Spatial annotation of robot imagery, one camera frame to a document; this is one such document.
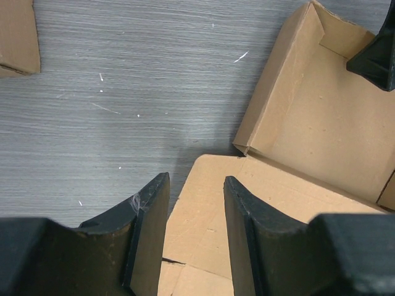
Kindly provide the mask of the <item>brown cardboard box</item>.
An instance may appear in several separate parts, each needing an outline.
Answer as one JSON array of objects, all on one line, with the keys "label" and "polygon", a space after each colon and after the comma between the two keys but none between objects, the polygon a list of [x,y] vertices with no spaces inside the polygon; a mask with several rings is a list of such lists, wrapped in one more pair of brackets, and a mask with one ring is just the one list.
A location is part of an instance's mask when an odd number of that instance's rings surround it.
[{"label": "brown cardboard box", "polygon": [[394,208],[394,93],[346,69],[374,35],[317,1],[283,24],[234,140],[204,154],[167,222],[159,295],[234,295],[223,184],[308,222]]},{"label": "brown cardboard box", "polygon": [[1,77],[41,71],[41,57],[32,0],[1,1]]}]

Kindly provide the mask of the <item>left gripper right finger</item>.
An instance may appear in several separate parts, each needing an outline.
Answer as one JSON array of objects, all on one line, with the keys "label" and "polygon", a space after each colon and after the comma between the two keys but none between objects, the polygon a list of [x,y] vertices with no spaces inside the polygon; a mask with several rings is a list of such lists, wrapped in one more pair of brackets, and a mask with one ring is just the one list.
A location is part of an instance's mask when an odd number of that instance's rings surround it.
[{"label": "left gripper right finger", "polygon": [[338,269],[322,219],[295,220],[234,176],[223,193],[235,295],[335,295]]}]

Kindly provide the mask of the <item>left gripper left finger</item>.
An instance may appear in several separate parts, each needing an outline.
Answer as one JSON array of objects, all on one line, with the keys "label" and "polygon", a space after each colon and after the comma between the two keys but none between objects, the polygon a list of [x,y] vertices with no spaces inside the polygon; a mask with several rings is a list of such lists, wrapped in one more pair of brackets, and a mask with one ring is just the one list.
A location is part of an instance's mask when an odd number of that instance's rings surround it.
[{"label": "left gripper left finger", "polygon": [[157,295],[170,176],[159,173],[140,191],[76,229],[85,242],[74,295]]}]

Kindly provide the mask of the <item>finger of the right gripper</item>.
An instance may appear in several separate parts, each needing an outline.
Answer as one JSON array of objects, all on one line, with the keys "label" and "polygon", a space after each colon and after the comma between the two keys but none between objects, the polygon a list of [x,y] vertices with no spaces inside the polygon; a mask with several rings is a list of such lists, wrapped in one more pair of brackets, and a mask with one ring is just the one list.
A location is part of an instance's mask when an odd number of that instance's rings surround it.
[{"label": "finger of the right gripper", "polygon": [[394,90],[394,0],[378,34],[347,62],[346,69],[384,91]]}]

